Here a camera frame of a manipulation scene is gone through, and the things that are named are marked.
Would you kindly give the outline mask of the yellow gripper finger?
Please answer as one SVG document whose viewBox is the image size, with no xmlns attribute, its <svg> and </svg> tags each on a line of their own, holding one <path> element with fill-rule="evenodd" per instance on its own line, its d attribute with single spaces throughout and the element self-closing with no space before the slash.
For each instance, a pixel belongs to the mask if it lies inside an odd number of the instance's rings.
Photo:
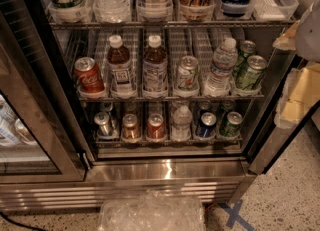
<svg viewBox="0 0 320 231">
<path fill-rule="evenodd" d="M 281 129 L 298 125 L 320 100 L 320 63 L 309 62 L 288 74 L 276 107 L 274 123 Z"/>
<path fill-rule="evenodd" d="M 300 25 L 300 21 L 296 21 L 285 32 L 283 32 L 272 44 L 279 50 L 295 50 L 295 36 Z"/>
</svg>

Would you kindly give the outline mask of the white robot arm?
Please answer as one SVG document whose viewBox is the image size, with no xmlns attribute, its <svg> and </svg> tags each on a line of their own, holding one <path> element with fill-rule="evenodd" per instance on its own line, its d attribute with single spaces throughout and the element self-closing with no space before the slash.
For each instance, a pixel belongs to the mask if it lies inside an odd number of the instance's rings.
<svg viewBox="0 0 320 231">
<path fill-rule="evenodd" d="M 274 123 L 281 129 L 298 125 L 320 100 L 320 5 L 314 1 L 302 17 L 273 42 L 308 61 L 288 74 L 276 107 Z"/>
</svg>

